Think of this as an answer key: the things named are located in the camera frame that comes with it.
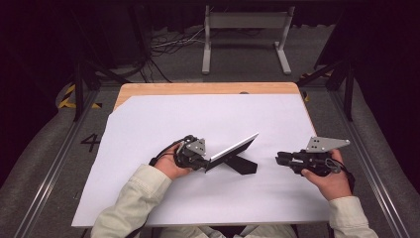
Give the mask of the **metal floor rail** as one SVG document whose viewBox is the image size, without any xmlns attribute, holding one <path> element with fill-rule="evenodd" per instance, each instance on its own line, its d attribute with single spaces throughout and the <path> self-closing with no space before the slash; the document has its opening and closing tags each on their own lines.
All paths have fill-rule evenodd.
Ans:
<svg viewBox="0 0 420 238">
<path fill-rule="evenodd" d="M 56 184 L 56 181 L 61 173 L 62 167 L 67 160 L 68 152 L 75 140 L 75 137 L 83 124 L 94 100 L 98 95 L 98 91 L 89 91 L 86 99 L 83 102 L 83 109 L 81 114 L 78 116 L 76 121 L 71 123 L 71 126 L 66 133 L 64 140 L 52 161 L 52 164 L 46 174 L 44 180 L 39 186 L 35 198 L 33 199 L 30 207 L 28 208 L 24 218 L 22 219 L 19 228 L 15 232 L 13 238 L 29 238 L 41 212 L 43 211 L 52 191 Z"/>
<path fill-rule="evenodd" d="M 379 203 L 379 206 L 386 218 L 388 225 L 395 238 L 411 238 L 396 207 L 390 198 L 387 188 L 379 177 L 376 168 L 373 165 L 371 157 L 362 141 L 362 138 L 354 125 L 344 112 L 344 102 L 338 92 L 330 91 L 330 98 L 336 108 L 339 110 L 340 117 L 345 124 L 345 127 L 350 134 L 352 145 L 356 148 L 359 161 L 363 171 L 367 177 L 370 187 Z"/>
</svg>

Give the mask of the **person's left hand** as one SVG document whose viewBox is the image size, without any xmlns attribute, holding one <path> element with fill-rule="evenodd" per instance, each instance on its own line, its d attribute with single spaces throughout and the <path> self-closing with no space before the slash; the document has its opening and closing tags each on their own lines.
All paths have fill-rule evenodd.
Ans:
<svg viewBox="0 0 420 238">
<path fill-rule="evenodd" d="M 192 169 L 190 168 L 180 168 L 176 165 L 174 160 L 174 154 L 178 147 L 179 144 L 176 144 L 168 148 L 155 164 L 156 169 L 160 170 L 172 180 L 186 176 L 192 172 Z"/>
</svg>

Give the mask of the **white metal stand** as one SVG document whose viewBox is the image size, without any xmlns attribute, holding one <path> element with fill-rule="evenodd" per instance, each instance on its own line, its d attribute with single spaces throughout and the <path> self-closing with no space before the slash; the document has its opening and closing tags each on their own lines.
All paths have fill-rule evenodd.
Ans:
<svg viewBox="0 0 420 238">
<path fill-rule="evenodd" d="M 212 29 L 280 29 L 280 39 L 273 44 L 282 71 L 291 74 L 291 68 L 285 55 L 284 46 L 295 7 L 280 12 L 212 12 L 210 6 L 205 8 L 204 32 L 205 42 L 201 72 L 210 73 L 211 65 L 211 30 Z"/>
</svg>

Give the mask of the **yellow black floor tape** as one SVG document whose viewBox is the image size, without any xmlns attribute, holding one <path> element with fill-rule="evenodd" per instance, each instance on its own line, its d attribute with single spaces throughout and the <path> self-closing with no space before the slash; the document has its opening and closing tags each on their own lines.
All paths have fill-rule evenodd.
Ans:
<svg viewBox="0 0 420 238">
<path fill-rule="evenodd" d="M 67 90 L 65 91 L 65 94 L 61 100 L 61 102 L 58 104 L 57 108 L 76 108 L 76 103 L 70 102 L 70 96 L 71 94 L 75 92 L 75 84 L 72 83 Z M 99 109 L 102 108 L 102 103 L 93 103 L 91 108 L 93 109 Z"/>
</svg>

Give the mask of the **wooden table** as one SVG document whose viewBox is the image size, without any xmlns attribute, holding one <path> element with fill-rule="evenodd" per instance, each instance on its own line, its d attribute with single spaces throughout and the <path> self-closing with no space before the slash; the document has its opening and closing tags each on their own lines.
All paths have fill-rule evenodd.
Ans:
<svg viewBox="0 0 420 238">
<path fill-rule="evenodd" d="M 177 94 L 300 94 L 294 82 L 181 82 L 125 83 L 121 86 L 114 110 L 137 95 Z"/>
</svg>

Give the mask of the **black metal stand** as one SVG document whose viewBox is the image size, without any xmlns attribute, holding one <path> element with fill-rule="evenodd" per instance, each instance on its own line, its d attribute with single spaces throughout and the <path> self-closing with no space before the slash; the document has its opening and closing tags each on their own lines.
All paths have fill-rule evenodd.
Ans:
<svg viewBox="0 0 420 238">
<path fill-rule="evenodd" d="M 117 81 L 121 84 L 128 83 L 124 77 L 112 72 L 98 63 L 87 59 L 78 59 L 74 65 L 74 85 L 75 85 L 75 116 L 73 121 L 78 121 L 82 113 L 85 111 L 86 104 L 84 102 L 83 86 L 86 85 L 89 90 L 98 90 L 100 81 L 96 71 L 104 74 L 106 77 Z"/>
<path fill-rule="evenodd" d="M 328 64 L 308 76 L 300 78 L 296 84 L 302 87 L 315 79 L 318 79 L 327 72 L 332 72 L 331 76 L 325 83 L 325 87 L 330 91 L 337 91 L 342 83 L 345 83 L 344 92 L 344 113 L 349 121 L 353 121 L 352 104 L 353 104 L 353 91 L 355 83 L 355 71 L 352 62 L 349 59 L 338 60 L 334 63 Z"/>
</svg>

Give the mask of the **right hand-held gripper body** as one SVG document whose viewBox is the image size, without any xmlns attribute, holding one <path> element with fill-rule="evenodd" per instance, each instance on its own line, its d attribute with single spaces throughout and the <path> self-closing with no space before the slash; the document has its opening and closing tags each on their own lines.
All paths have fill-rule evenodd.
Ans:
<svg viewBox="0 0 420 238">
<path fill-rule="evenodd" d="M 286 154 L 286 165 L 298 175 L 303 169 L 320 177 L 329 173 L 338 174 L 345 166 L 333 159 L 330 151 L 350 144 L 349 140 L 311 137 L 305 149 Z"/>
</svg>

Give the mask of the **white table sheet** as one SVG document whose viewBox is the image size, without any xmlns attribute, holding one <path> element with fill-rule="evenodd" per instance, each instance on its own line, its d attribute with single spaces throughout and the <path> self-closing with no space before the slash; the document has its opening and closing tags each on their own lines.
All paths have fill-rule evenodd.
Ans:
<svg viewBox="0 0 420 238">
<path fill-rule="evenodd" d="M 258 169 L 241 176 L 220 165 L 176 179 L 149 225 L 325 221 L 329 207 L 319 190 L 275 161 L 277 152 L 299 151 L 314 134 L 298 94 L 133 96 L 108 117 L 72 224 L 92 225 L 140 165 L 186 135 L 204 139 L 210 157 L 253 137 L 242 156 Z"/>
</svg>

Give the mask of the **person's right hand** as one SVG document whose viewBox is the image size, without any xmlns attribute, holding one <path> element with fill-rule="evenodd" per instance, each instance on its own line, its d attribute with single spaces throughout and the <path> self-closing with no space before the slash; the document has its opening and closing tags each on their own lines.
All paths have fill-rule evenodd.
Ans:
<svg viewBox="0 0 420 238">
<path fill-rule="evenodd" d="M 301 173 L 314 185 L 318 187 L 322 195 L 328 200 L 352 196 L 348 177 L 344 171 L 338 174 L 329 173 L 325 177 L 319 177 L 304 169 Z"/>
</svg>

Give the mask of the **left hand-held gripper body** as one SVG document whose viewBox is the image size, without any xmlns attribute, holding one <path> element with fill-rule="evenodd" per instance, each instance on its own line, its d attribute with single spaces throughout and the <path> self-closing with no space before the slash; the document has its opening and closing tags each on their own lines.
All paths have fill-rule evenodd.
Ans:
<svg viewBox="0 0 420 238">
<path fill-rule="evenodd" d="M 205 156 L 205 140 L 194 136 L 186 136 L 176 150 L 174 160 L 180 168 L 191 168 L 197 171 L 200 167 L 209 165 L 203 163 L 203 160 L 206 160 Z"/>
</svg>

